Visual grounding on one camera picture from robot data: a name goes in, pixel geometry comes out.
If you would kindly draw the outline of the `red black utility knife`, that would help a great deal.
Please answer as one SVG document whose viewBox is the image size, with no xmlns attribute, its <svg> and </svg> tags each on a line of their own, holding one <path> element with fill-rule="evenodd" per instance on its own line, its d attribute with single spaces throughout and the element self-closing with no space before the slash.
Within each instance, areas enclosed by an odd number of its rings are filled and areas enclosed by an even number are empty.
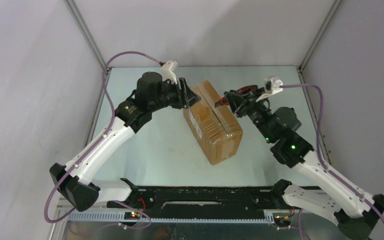
<svg viewBox="0 0 384 240">
<path fill-rule="evenodd" d="M 239 92 L 248 94 L 245 100 L 254 100 L 257 96 L 257 85 L 247 85 L 237 90 L 230 90 L 229 92 Z"/>
</svg>

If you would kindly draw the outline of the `brown cardboard express box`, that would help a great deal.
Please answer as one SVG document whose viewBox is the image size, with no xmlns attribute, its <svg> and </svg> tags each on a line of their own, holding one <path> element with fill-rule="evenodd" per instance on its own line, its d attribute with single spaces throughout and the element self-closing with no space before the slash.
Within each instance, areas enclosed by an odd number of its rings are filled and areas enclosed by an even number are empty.
<svg viewBox="0 0 384 240">
<path fill-rule="evenodd" d="M 243 129 L 227 106 L 215 107 L 221 96 L 208 80 L 190 89 L 200 101 L 184 109 L 183 116 L 208 162 L 214 166 L 237 153 Z"/>
</svg>

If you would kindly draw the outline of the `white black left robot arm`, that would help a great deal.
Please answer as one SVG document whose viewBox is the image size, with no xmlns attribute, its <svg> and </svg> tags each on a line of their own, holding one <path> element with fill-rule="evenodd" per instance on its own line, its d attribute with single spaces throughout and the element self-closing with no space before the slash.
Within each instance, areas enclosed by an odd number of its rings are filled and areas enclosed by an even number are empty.
<svg viewBox="0 0 384 240">
<path fill-rule="evenodd" d="M 183 77 L 173 83 L 157 72 L 144 73 L 131 95 L 113 109 L 100 135 L 65 165 L 55 163 L 50 168 L 56 189 L 78 212 L 96 203 L 115 201 L 133 208 L 138 194 L 132 191 L 132 183 L 123 179 L 97 181 L 94 176 L 123 143 L 152 119 L 154 112 L 167 107 L 188 109 L 200 99 Z"/>
</svg>

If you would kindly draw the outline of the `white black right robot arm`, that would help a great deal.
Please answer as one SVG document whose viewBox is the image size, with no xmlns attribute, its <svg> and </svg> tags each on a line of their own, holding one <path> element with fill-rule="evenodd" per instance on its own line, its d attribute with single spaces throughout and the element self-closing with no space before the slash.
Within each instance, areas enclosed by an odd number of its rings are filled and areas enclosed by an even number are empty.
<svg viewBox="0 0 384 240">
<path fill-rule="evenodd" d="M 227 91 L 214 106 L 229 106 L 236 117 L 249 117 L 271 144 L 270 151 L 280 164 L 307 176 L 323 190 L 323 194 L 314 193 L 280 179 L 270 190 L 275 208 L 289 205 L 316 214 L 351 240 L 369 239 L 378 221 L 384 221 L 384 195 L 373 195 L 357 187 L 325 161 L 297 133 L 301 122 L 293 108 L 271 111 L 269 101 L 260 99 L 256 90 Z"/>
</svg>

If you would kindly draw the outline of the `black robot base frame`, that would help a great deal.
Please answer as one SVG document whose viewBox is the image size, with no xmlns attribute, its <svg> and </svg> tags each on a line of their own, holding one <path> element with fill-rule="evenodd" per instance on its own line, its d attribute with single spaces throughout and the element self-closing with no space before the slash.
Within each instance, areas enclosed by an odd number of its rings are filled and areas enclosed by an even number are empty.
<svg viewBox="0 0 384 240">
<path fill-rule="evenodd" d="M 72 220 L 150 223 L 280 224 L 286 226 L 300 210 L 334 213 L 339 206 L 315 187 L 287 180 L 274 186 L 139 186 L 129 183 L 126 200 L 107 200 Z"/>
</svg>

